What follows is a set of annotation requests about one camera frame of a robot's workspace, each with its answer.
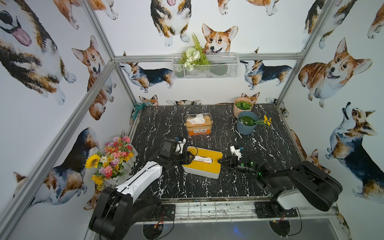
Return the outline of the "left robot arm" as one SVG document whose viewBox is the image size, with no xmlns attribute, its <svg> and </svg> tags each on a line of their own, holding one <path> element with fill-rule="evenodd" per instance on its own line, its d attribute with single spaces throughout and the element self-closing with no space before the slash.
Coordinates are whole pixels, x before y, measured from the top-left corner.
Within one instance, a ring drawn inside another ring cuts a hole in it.
<svg viewBox="0 0 384 240">
<path fill-rule="evenodd" d="M 89 222 L 89 230 L 107 240 L 122 240 L 130 227 L 137 222 L 163 222 L 170 211 L 162 206 L 161 200 L 139 196 L 165 170 L 186 164 L 190 157 L 186 150 L 186 139 L 165 139 L 162 148 L 149 158 L 144 167 L 117 187 L 106 187 L 99 196 Z"/>
</svg>

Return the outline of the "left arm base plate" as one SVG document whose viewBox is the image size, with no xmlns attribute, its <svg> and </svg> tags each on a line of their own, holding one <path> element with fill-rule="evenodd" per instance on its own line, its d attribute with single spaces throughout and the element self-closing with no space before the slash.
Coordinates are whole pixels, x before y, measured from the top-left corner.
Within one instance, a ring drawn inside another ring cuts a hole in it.
<svg viewBox="0 0 384 240">
<path fill-rule="evenodd" d="M 175 218 L 175 204 L 161 204 L 155 207 L 149 217 L 145 217 L 143 222 L 172 221 Z"/>
</svg>

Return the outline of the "light wooden slotted lid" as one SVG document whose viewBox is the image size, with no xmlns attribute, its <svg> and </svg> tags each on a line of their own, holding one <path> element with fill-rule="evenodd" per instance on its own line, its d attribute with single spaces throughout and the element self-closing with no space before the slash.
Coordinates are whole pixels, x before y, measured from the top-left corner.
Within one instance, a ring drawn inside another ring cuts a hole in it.
<svg viewBox="0 0 384 240">
<path fill-rule="evenodd" d="M 214 121 L 210 116 L 191 117 L 186 119 L 185 126 L 187 128 L 209 128 L 213 125 Z"/>
</svg>

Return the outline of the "yellow wooden slotted lid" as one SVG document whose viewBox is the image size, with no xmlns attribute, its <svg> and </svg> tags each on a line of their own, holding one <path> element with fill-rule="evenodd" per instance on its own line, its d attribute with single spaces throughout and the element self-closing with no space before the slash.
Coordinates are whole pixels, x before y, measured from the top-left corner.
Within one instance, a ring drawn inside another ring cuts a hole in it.
<svg viewBox="0 0 384 240">
<path fill-rule="evenodd" d="M 186 154 L 187 164 L 182 165 L 185 173 L 211 179 L 219 178 L 219 160 L 223 158 L 223 153 L 189 146 Z"/>
</svg>

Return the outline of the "white rectangular tissue box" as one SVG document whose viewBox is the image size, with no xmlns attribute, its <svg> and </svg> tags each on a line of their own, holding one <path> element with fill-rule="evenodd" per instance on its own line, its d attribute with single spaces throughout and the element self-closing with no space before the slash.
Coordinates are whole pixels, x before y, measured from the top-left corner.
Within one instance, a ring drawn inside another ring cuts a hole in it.
<svg viewBox="0 0 384 240">
<path fill-rule="evenodd" d="M 183 169 L 187 174 L 192 174 L 192 175 L 211 178 L 211 179 L 218 179 L 221 172 L 221 168 L 216 168 L 216 167 L 213 168 L 212 170 L 209 169 L 207 171 L 198 170 L 198 169 L 190 168 L 187 166 L 183 166 Z"/>
</svg>

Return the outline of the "orange tissue pack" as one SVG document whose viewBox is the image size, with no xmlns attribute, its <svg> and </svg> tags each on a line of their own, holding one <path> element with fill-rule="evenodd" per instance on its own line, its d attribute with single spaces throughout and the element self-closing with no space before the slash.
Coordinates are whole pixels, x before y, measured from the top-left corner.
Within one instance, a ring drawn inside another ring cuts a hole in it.
<svg viewBox="0 0 384 240">
<path fill-rule="evenodd" d="M 204 125 L 206 123 L 206 119 L 203 114 L 197 114 L 195 117 L 187 118 L 187 122 L 191 125 Z"/>
<path fill-rule="evenodd" d="M 213 162 L 213 159 L 208 157 L 195 156 L 193 161 L 211 164 Z"/>
</svg>

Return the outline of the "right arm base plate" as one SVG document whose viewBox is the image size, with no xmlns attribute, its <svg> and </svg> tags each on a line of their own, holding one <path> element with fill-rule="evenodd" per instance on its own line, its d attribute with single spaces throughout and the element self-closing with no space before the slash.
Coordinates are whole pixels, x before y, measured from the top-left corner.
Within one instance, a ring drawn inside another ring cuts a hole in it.
<svg viewBox="0 0 384 240">
<path fill-rule="evenodd" d="M 255 213 L 259 219 L 268 218 L 296 218 L 298 212 L 295 208 L 286 210 L 281 207 L 278 203 L 271 202 L 255 202 Z"/>
</svg>

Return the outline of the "clear plastic tissue box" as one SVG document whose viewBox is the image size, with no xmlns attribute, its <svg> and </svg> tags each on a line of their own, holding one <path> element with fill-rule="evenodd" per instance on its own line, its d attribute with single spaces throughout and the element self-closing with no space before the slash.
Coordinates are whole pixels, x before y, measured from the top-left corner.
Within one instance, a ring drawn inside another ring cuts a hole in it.
<svg viewBox="0 0 384 240">
<path fill-rule="evenodd" d="M 210 113 L 192 114 L 185 116 L 184 126 L 189 136 L 208 135 L 212 131 L 213 123 Z"/>
</svg>

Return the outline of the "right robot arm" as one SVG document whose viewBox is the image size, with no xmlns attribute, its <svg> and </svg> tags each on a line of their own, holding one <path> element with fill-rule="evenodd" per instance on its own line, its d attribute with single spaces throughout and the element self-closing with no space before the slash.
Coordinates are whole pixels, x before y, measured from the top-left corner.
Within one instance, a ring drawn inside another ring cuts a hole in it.
<svg viewBox="0 0 384 240">
<path fill-rule="evenodd" d="M 249 174 L 257 187 L 273 194 L 265 207 L 256 207 L 264 216 L 283 216 L 287 211 L 306 206 L 327 212 L 343 191 L 336 179 L 307 161 L 281 171 L 268 171 L 265 162 L 242 163 L 236 155 L 220 159 L 219 163 L 228 172 Z"/>
</svg>

